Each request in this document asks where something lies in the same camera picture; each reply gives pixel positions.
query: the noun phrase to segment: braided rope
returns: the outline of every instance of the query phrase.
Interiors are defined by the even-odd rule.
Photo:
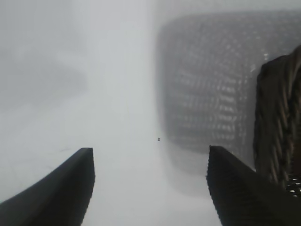
[[[300,120],[300,66],[301,46],[290,55],[263,65],[257,81],[253,144],[255,167],[256,171],[283,188],[291,173],[294,140]]]

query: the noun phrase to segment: white wall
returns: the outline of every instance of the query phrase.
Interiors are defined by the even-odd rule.
[[[205,174],[208,145],[223,143],[206,134],[195,152],[166,131],[157,93],[164,76],[156,62],[160,34],[185,15],[299,6],[297,0],[0,1],[0,199],[79,148],[93,147],[96,184],[84,226],[220,225]],[[294,45],[287,41],[288,50]],[[247,65],[256,71],[248,68],[246,76],[263,62]],[[247,108],[234,111],[240,117]],[[246,131],[242,136],[252,140],[252,128]],[[244,147],[248,154],[239,157],[251,163],[251,144],[242,140],[226,145],[234,152]]]

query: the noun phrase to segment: white surface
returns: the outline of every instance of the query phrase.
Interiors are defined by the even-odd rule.
[[[207,155],[172,142],[159,117],[158,34],[190,14],[299,6],[297,0],[0,1],[0,198],[93,147],[96,184],[83,226],[220,225],[206,185]],[[237,147],[237,139],[231,142]]]

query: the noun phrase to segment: twisted rope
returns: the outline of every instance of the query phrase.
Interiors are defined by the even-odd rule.
[[[255,167],[257,172],[283,188],[291,174],[300,120],[300,66],[301,46],[263,65],[257,80]]]

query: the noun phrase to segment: gray background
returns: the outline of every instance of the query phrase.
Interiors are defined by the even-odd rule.
[[[83,226],[220,225],[208,146],[253,167],[256,75],[299,45],[299,10],[298,0],[0,0],[0,200],[93,147]]]

